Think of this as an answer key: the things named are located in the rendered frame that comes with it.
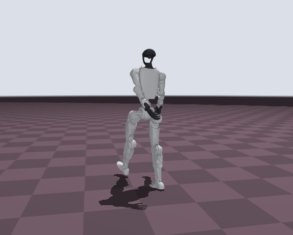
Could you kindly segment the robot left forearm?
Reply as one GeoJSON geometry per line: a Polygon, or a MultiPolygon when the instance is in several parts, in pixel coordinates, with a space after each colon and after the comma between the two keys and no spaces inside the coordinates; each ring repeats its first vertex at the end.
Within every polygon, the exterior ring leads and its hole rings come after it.
{"type": "MultiPolygon", "coordinates": [[[[144,96],[144,92],[138,87],[138,86],[135,86],[133,91],[135,92],[135,94],[137,95],[141,105],[142,105],[142,108],[145,109],[145,106],[144,106],[144,103],[148,103],[145,96],[144,96]]],[[[149,104],[149,103],[148,103],[149,104]]]]}

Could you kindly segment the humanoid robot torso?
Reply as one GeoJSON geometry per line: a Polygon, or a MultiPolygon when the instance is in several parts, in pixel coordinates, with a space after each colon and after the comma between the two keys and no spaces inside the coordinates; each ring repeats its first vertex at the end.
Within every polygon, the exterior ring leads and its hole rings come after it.
{"type": "MultiPolygon", "coordinates": [[[[139,79],[142,86],[142,91],[144,92],[144,96],[149,103],[150,109],[154,112],[154,108],[151,107],[151,103],[149,99],[155,99],[158,93],[158,86],[159,86],[159,77],[160,73],[159,70],[156,69],[148,69],[145,67],[140,67],[139,72],[139,79]]],[[[139,107],[139,111],[142,112],[142,120],[153,120],[151,116],[145,111],[142,107],[139,107]]]]}

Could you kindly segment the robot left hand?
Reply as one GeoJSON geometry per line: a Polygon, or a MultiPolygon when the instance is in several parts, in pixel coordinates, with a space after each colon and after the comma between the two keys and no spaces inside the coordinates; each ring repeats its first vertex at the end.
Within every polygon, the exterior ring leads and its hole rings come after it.
{"type": "Polygon", "coordinates": [[[160,119],[160,116],[158,116],[159,114],[156,114],[152,111],[152,109],[150,109],[150,106],[148,105],[148,103],[144,103],[144,106],[145,106],[145,111],[148,112],[148,114],[151,116],[151,118],[155,119],[155,120],[159,120],[160,119]]]}

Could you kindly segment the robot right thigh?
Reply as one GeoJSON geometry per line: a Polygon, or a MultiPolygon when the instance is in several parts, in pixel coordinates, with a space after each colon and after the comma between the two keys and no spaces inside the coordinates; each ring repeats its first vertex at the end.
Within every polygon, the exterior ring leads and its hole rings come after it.
{"type": "Polygon", "coordinates": [[[149,139],[150,139],[150,145],[151,145],[151,152],[154,155],[160,155],[161,153],[161,146],[158,144],[159,141],[159,123],[162,122],[162,116],[160,116],[159,120],[150,120],[149,121],[149,139]]]}

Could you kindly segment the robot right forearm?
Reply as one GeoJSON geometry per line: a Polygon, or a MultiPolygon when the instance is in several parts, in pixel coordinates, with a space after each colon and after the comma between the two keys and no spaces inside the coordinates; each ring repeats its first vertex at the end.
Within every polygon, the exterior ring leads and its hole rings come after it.
{"type": "Polygon", "coordinates": [[[162,96],[159,96],[159,95],[158,95],[158,101],[157,101],[157,107],[158,107],[158,108],[159,108],[160,106],[163,106],[164,96],[165,96],[165,95],[162,95],[162,96]]]}

